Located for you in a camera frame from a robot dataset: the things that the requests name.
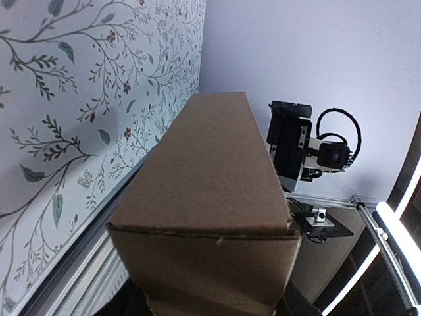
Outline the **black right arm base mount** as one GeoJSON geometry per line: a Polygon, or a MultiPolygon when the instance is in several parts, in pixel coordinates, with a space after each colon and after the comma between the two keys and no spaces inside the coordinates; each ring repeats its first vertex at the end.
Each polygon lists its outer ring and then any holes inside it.
{"type": "Polygon", "coordinates": [[[326,207],[302,203],[287,198],[294,225],[315,244],[325,244],[332,238],[353,237],[354,233],[327,212],[326,207]]]}

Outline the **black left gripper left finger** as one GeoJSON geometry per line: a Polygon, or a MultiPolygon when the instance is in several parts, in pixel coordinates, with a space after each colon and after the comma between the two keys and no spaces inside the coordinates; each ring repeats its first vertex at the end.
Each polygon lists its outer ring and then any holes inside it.
{"type": "Polygon", "coordinates": [[[99,311],[98,316],[146,316],[148,307],[141,288],[128,279],[99,311]]]}

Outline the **brown cardboard box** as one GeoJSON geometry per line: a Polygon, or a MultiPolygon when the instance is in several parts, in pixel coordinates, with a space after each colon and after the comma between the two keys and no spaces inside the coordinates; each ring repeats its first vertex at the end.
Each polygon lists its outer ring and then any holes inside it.
{"type": "Polygon", "coordinates": [[[245,93],[193,95],[107,230],[153,315],[273,315],[301,237],[245,93]]]}

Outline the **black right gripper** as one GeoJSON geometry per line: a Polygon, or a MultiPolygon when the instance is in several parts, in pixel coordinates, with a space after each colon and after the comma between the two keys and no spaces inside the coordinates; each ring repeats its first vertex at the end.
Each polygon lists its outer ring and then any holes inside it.
{"type": "Polygon", "coordinates": [[[299,103],[272,101],[272,116],[266,137],[269,155],[285,192],[296,190],[309,145],[312,107],[299,103]]]}

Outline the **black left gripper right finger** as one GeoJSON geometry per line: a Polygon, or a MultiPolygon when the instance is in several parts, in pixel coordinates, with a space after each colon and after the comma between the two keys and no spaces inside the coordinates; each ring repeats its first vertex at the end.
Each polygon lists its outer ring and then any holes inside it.
{"type": "Polygon", "coordinates": [[[278,302],[278,316],[321,316],[321,312],[313,306],[293,281],[289,281],[283,297],[278,302]]]}

